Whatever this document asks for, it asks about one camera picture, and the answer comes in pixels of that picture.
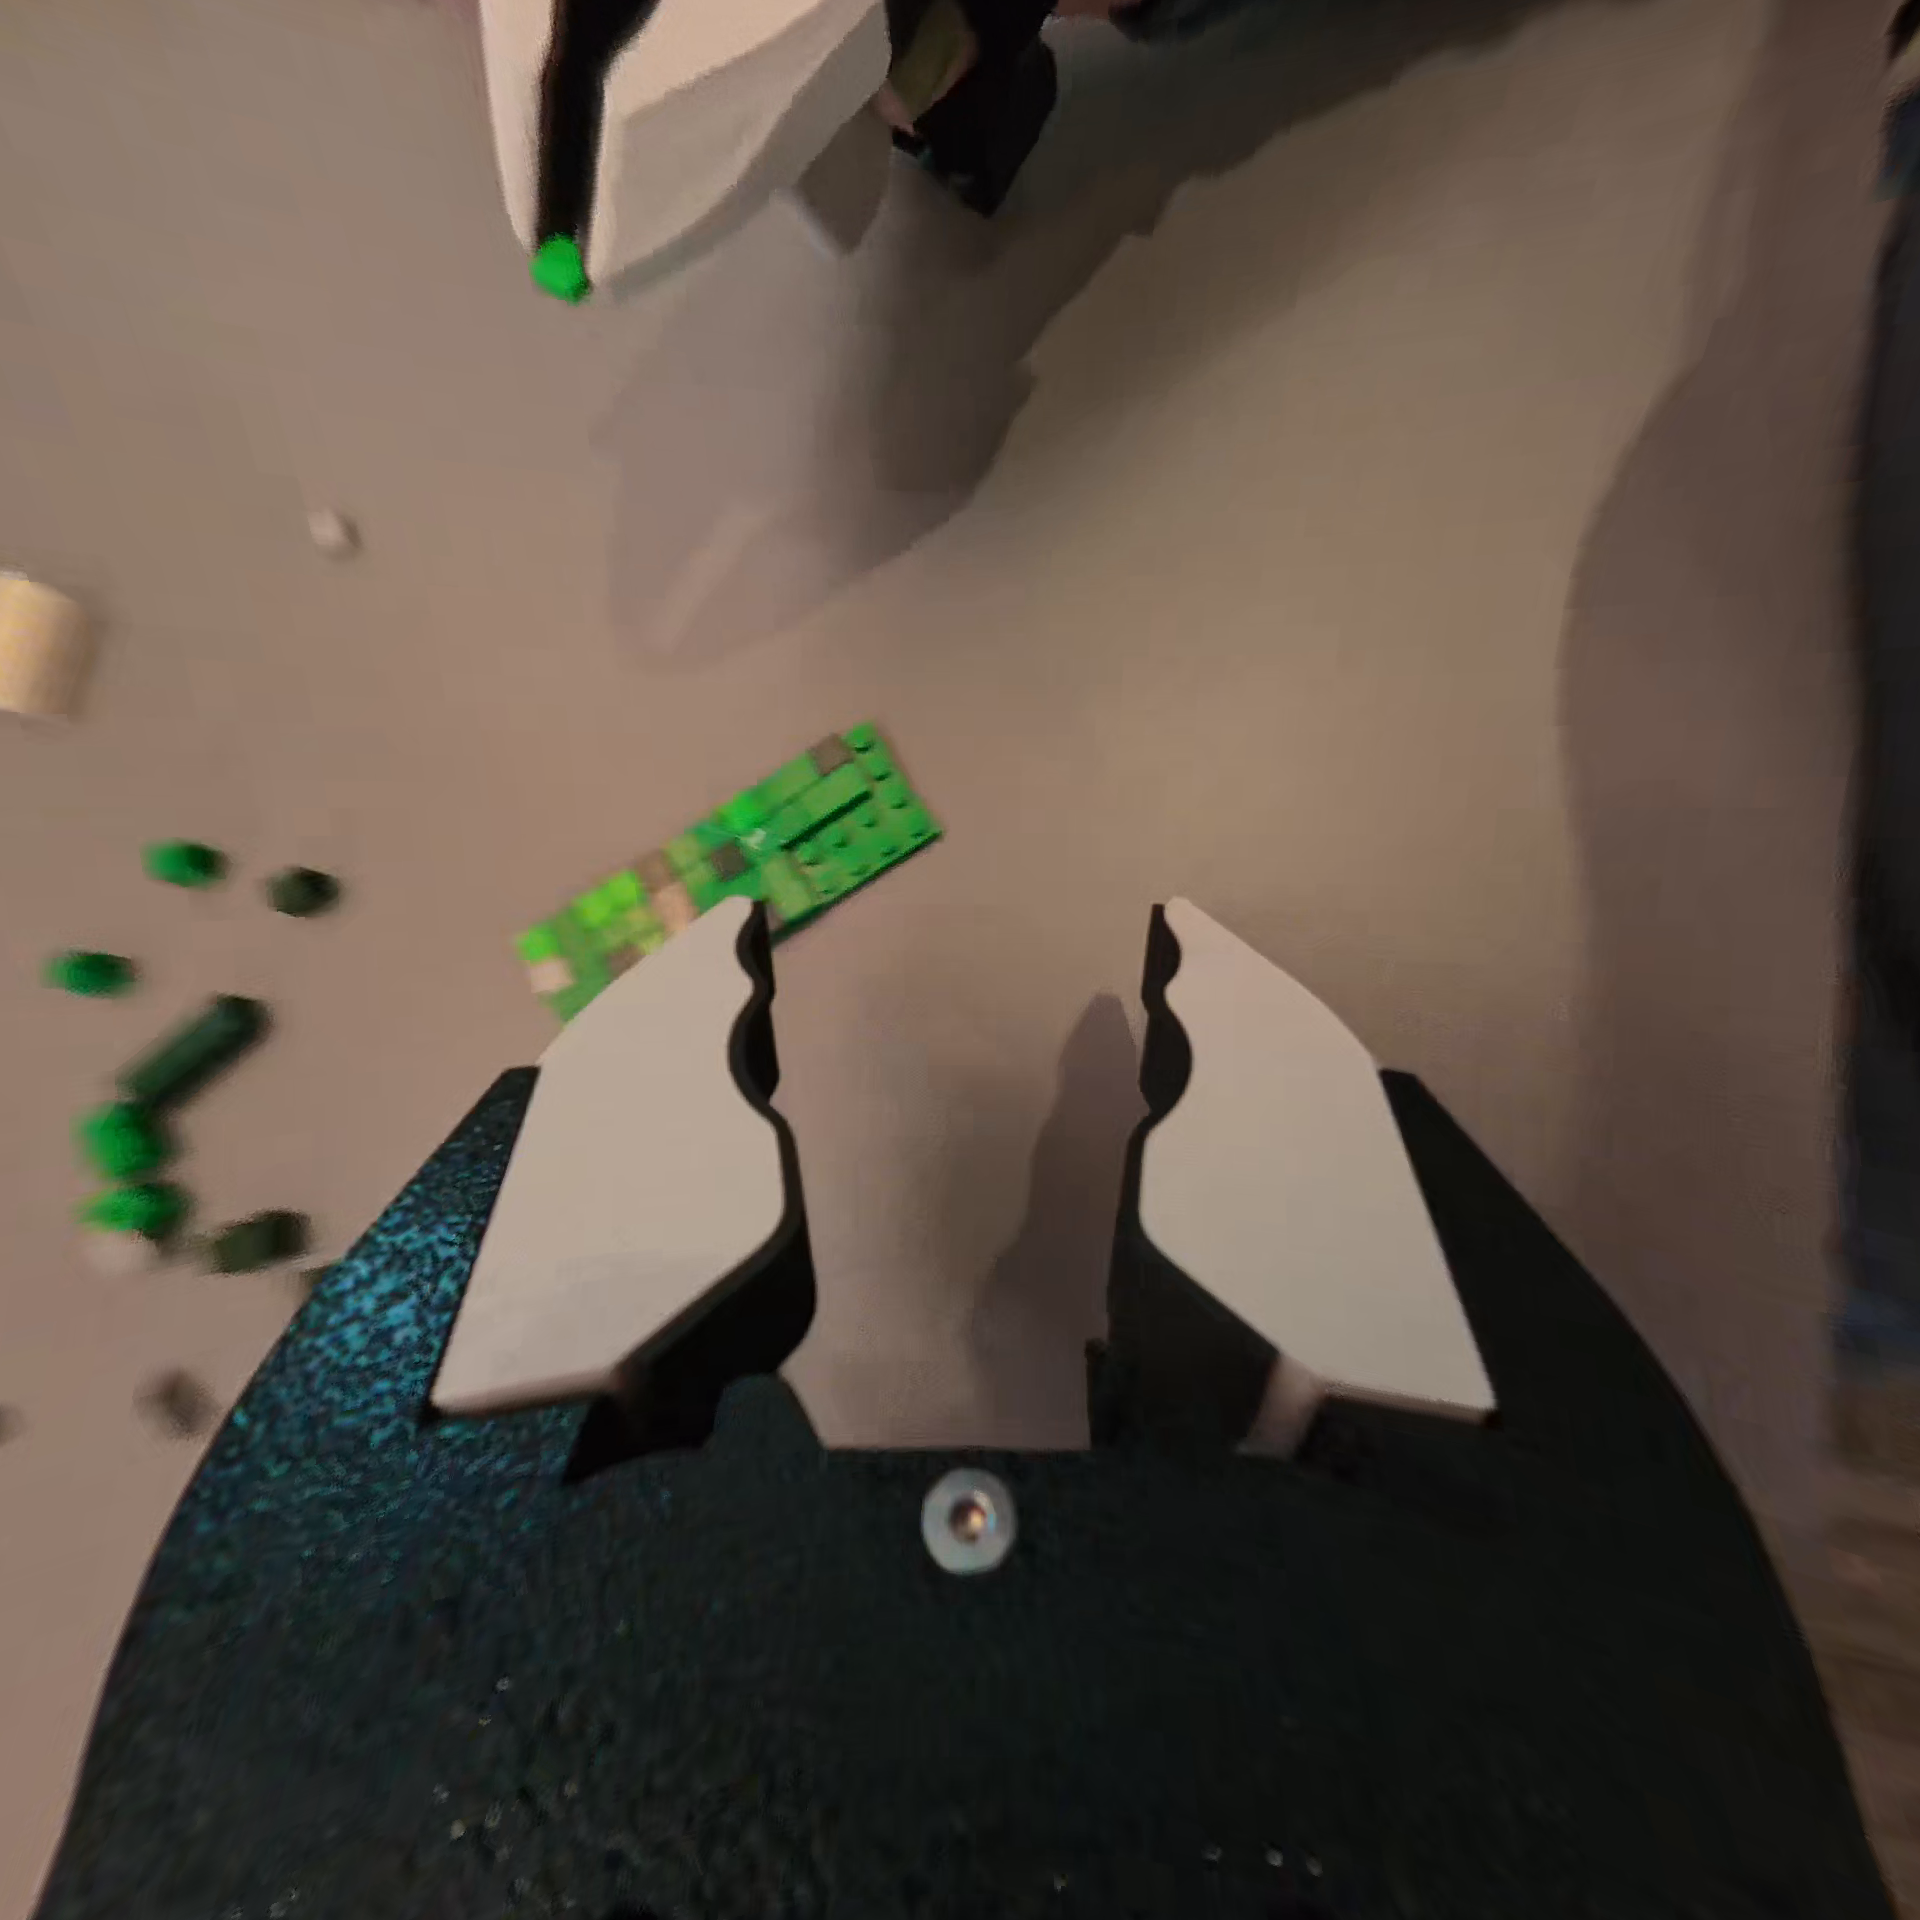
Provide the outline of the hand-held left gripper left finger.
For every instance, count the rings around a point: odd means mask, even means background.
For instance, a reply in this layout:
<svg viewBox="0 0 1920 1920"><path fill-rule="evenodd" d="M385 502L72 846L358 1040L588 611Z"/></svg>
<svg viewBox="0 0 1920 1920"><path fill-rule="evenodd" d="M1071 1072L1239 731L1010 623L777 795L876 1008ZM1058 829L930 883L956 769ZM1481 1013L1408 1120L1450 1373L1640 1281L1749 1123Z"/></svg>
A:
<svg viewBox="0 0 1920 1920"><path fill-rule="evenodd" d="M429 1386L477 1425L583 1409L565 1477L703 1450L818 1281L777 1112L773 936L730 899L549 1042Z"/></svg>

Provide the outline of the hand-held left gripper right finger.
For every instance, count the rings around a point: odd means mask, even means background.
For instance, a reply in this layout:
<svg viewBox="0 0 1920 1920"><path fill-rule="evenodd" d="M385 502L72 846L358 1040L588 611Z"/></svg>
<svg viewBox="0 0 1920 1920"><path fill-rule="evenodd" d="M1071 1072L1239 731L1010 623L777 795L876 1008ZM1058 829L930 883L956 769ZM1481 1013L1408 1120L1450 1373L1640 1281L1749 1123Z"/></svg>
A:
<svg viewBox="0 0 1920 1920"><path fill-rule="evenodd" d="M1290 1457L1334 1409L1489 1431L1489 1366L1368 1047L1183 897L1150 913L1140 997L1108 1447Z"/></svg>

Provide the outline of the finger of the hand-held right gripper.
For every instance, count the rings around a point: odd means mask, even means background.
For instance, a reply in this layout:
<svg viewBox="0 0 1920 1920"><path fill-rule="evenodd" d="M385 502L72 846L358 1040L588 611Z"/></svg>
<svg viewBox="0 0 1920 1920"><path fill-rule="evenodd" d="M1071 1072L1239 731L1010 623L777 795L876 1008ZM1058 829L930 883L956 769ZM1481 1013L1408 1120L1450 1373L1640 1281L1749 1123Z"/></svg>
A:
<svg viewBox="0 0 1920 1920"><path fill-rule="evenodd" d="M481 2L480 55L496 178L525 255L584 255L600 144L600 5Z"/></svg>
<svg viewBox="0 0 1920 1920"><path fill-rule="evenodd" d="M623 297L696 263L773 202L837 250L870 227L889 159L873 104L880 2L662 2L613 59L583 261Z"/></svg>

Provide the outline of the green brick plate assembly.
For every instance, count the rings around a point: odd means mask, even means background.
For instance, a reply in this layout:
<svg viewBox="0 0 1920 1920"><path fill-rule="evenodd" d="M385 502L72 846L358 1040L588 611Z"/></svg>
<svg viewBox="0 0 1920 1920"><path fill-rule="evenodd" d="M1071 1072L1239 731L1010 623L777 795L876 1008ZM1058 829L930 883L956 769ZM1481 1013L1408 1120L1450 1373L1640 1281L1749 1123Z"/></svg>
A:
<svg viewBox="0 0 1920 1920"><path fill-rule="evenodd" d="M592 880L522 930L517 957L532 995L568 1023L718 905L759 905L778 943L941 835L889 738L848 727Z"/></svg>

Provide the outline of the grey desk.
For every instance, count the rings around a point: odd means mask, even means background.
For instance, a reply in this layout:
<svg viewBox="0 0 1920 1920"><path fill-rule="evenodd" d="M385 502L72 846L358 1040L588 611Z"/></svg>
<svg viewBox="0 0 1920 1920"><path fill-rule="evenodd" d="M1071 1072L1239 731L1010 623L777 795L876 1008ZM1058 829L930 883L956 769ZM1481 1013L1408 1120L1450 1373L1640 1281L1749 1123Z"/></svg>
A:
<svg viewBox="0 0 1920 1920"><path fill-rule="evenodd" d="M997 222L906 176L849 257L770 209L565 310L453 8L5 5L5 567L97 624L79 722L5 727L5 874L90 870L54 950L157 991L6 969L29 1274L93 1281L88 1066L226 986L276 1023L204 1209L336 1258L551 1035L514 936L868 718L944 842L777 958L825 1435L1074 1440L1185 897L1440 1095L1816 1563L1885 11L1065 35ZM240 899L142 886L161 837ZM292 859L336 915L263 913ZM5 1326L118 1407L5 1447L5 1917L199 1461L126 1382L263 1341L65 1302Z"/></svg>

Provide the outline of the scattered small green bricks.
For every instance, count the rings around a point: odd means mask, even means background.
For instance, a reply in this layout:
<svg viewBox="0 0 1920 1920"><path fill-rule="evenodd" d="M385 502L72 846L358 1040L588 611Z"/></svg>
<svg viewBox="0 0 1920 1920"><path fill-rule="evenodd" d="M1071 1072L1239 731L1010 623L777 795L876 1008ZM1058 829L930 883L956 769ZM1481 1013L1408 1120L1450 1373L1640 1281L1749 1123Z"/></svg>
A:
<svg viewBox="0 0 1920 1920"><path fill-rule="evenodd" d="M233 854L200 843L194 837L161 837L136 854L142 886L169 897L212 899L228 905L240 899L233 879L240 862ZM112 889L87 870L79 879L61 880L64 891L29 901L26 883L5 871L5 976L13 958L34 960L37 978L61 1005L126 1006L127 997L156 997L152 966L136 953L97 944L53 944L53 933L102 930ZM263 913L279 921L308 923L336 915L345 897L334 871L314 870L306 859L281 862L257 883ZM71 1118L64 1138L71 1144L72 1167L81 1190L74 1190L71 1253L93 1281L72 1291L71 1302L53 1283L40 1287L40 1274L29 1274L21 1253L12 1215L5 1217L5 1307L26 1291L38 1306L97 1306L159 1302L194 1313L206 1307L238 1307L246 1304L257 1321L261 1353L246 1358L246 1373L208 1376L208 1370L184 1366L208 1353L175 1353L184 1334L212 1334L212 1321L192 1328L173 1319L157 1328L169 1341L145 1353L142 1370L126 1382L130 1419L142 1431L166 1439L212 1434L231 1405L238 1405L242 1382L272 1353L281 1335L296 1326L302 1311L328 1274L328 1262L312 1255L312 1221L287 1207L254 1207L240 1217L209 1217L206 1194L194 1187L194 1113L208 1097L220 1101L220 1087L234 1069L252 1059L273 1032L273 1008L252 989L231 986L200 992L192 1005L173 1008L151 1035L135 1035L126 1063L87 1069L84 1101ZM21 1120L29 1135L40 1127L40 1109L26 1101L26 1040L50 1032L44 1018L5 1032L5 1123ZM104 1397L113 1386L96 1376L97 1353L87 1346L87 1368L71 1379L54 1382L32 1355L24 1335L5 1326L5 1450L23 1435L50 1435L61 1409L79 1409L93 1419L96 1402L104 1409L118 1399Z"/></svg>

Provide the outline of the cream rectangular brick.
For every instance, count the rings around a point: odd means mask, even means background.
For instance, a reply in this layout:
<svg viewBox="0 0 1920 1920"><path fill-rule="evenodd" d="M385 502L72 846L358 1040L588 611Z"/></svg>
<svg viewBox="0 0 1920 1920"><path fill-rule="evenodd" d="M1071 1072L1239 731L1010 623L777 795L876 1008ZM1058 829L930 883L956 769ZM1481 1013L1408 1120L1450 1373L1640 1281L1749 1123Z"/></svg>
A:
<svg viewBox="0 0 1920 1920"><path fill-rule="evenodd" d="M90 658L93 639L81 601L5 570L1 713L29 722L74 718Z"/></svg>

